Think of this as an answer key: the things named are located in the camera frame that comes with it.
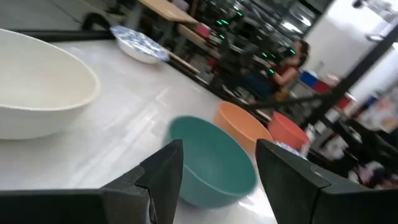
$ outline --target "orange bowl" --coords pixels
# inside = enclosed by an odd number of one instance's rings
[[[235,139],[250,155],[254,155],[257,139],[273,141],[268,130],[244,109],[228,102],[221,102],[214,124]]]

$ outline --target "woman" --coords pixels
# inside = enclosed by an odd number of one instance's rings
[[[264,75],[249,73],[243,75],[243,82],[252,91],[255,91],[261,98],[268,98],[271,94],[290,83],[299,74],[299,68],[308,58],[310,45],[304,40],[294,42],[295,55],[287,58],[281,66],[276,68],[275,73],[266,80]]]

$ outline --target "white countertop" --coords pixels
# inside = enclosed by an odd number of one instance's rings
[[[146,65],[114,41],[56,44],[99,77],[101,94],[69,128],[44,138],[0,140],[0,189],[98,188],[161,148],[167,123],[183,114],[208,121],[221,101],[166,63]],[[276,223],[261,187],[226,208],[179,201],[176,224]]]

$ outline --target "teal bowl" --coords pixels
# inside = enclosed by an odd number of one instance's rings
[[[215,125],[193,116],[175,118],[165,143],[182,139],[180,197],[201,208],[230,205],[250,194],[256,173],[246,151]]]

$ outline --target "white bowl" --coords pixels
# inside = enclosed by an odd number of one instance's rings
[[[123,26],[112,26],[119,48],[132,58],[144,63],[168,62],[169,53],[145,34]]]
[[[96,75],[66,51],[2,29],[0,41],[0,139],[56,133],[98,96]]]
[[[148,64],[153,64],[153,63],[158,63],[160,62],[160,59],[155,58],[153,56],[141,53],[137,50],[135,50],[134,48],[132,48],[128,42],[126,42],[125,40],[121,40],[119,38],[116,39],[118,42],[118,46],[119,48],[126,54],[128,54],[129,56],[131,56],[132,58],[140,61],[140,62],[144,62],[144,63],[148,63]]]

